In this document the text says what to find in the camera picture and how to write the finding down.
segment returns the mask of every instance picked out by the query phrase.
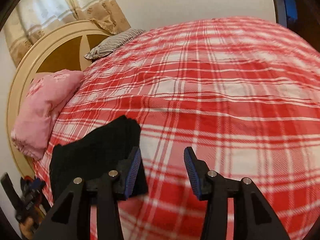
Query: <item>bed headboard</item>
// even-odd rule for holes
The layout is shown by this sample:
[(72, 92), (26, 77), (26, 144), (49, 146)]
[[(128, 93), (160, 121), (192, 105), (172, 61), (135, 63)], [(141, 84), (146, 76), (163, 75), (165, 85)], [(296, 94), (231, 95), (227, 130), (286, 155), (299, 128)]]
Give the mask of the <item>bed headboard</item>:
[(9, 148), (22, 176), (34, 177), (32, 159), (14, 147), (10, 133), (35, 74), (62, 69), (85, 70), (92, 61), (84, 55), (108, 36), (111, 34), (92, 21), (72, 22), (43, 36), (23, 57), (10, 87), (6, 113)]

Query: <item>striped pillow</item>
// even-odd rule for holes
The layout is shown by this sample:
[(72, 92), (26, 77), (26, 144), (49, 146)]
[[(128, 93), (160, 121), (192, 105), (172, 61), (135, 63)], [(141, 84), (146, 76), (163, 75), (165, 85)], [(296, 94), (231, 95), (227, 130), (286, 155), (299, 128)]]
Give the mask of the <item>striped pillow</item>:
[(84, 57), (87, 59), (97, 59), (108, 56), (110, 53), (116, 51), (124, 44), (129, 43), (140, 34), (144, 33), (144, 30), (132, 29), (126, 30), (125, 32), (104, 39), (98, 46), (94, 47)]

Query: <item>red plaid blanket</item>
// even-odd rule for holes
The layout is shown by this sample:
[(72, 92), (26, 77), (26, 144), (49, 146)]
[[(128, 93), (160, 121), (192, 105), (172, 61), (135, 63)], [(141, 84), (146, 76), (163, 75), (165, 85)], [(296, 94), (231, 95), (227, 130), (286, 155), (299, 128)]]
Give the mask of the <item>red plaid blanket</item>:
[[(302, 239), (320, 214), (319, 65), (298, 35), (252, 17), (146, 32), (85, 70), (44, 158), (34, 162), (44, 194), (52, 203), (56, 144), (125, 114), (142, 128), (149, 195), (119, 204), (124, 239), (199, 239), (206, 203), (192, 194), (187, 146), (227, 178), (252, 178), (291, 239)], [(95, 220), (92, 210), (92, 239)]]

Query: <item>blue object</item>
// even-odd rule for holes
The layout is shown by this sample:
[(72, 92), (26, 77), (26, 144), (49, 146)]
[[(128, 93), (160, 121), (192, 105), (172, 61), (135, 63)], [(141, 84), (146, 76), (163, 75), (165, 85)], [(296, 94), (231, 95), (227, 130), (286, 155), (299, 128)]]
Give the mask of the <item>blue object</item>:
[(184, 150), (183, 159), (184, 159), (184, 164), (187, 169), (187, 173), (189, 176), (189, 180), (190, 180), (193, 194), (196, 195), (196, 197), (199, 199), (201, 196), (200, 179), (199, 179), (199, 176), (196, 172), (195, 165), (192, 162), (191, 155), (190, 155), (187, 148)]
[(30, 184), (30, 189), (38, 189), (42, 185), (42, 181), (39, 178), (35, 178), (33, 182)]
[(133, 187), (136, 181), (136, 177), (138, 174), (139, 166), (141, 162), (141, 151), (138, 148), (133, 162), (131, 164), (130, 170), (128, 172), (128, 176), (125, 179), (125, 190), (124, 190), (124, 195), (126, 198), (129, 198), (133, 192)]

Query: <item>black cloth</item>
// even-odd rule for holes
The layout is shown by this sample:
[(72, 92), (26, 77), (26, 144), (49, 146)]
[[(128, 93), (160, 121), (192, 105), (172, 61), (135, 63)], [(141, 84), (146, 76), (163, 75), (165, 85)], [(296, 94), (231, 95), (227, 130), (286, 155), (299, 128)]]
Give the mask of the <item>black cloth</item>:
[[(124, 115), (67, 145), (56, 145), (50, 162), (50, 182), (55, 202), (69, 183), (77, 177), (96, 179), (116, 169), (132, 147), (139, 146), (140, 126)], [(148, 185), (141, 161), (132, 196), (146, 194)]]

